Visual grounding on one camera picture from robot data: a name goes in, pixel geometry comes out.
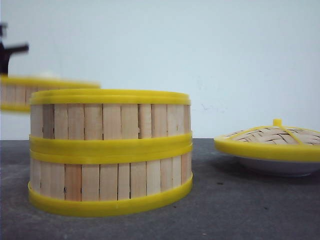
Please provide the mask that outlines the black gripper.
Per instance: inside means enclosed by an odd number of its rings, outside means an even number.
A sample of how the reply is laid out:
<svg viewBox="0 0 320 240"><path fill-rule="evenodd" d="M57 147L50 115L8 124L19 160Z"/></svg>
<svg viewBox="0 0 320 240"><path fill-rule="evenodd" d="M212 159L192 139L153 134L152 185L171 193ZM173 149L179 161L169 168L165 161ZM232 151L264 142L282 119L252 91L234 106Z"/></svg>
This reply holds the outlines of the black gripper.
<svg viewBox="0 0 320 240"><path fill-rule="evenodd" d="M10 57L13 54L27 53L29 44L18 44L13 46L4 46L2 38L5 36L5 30L8 28L7 23L0 23L0 73L8 74Z"/></svg>

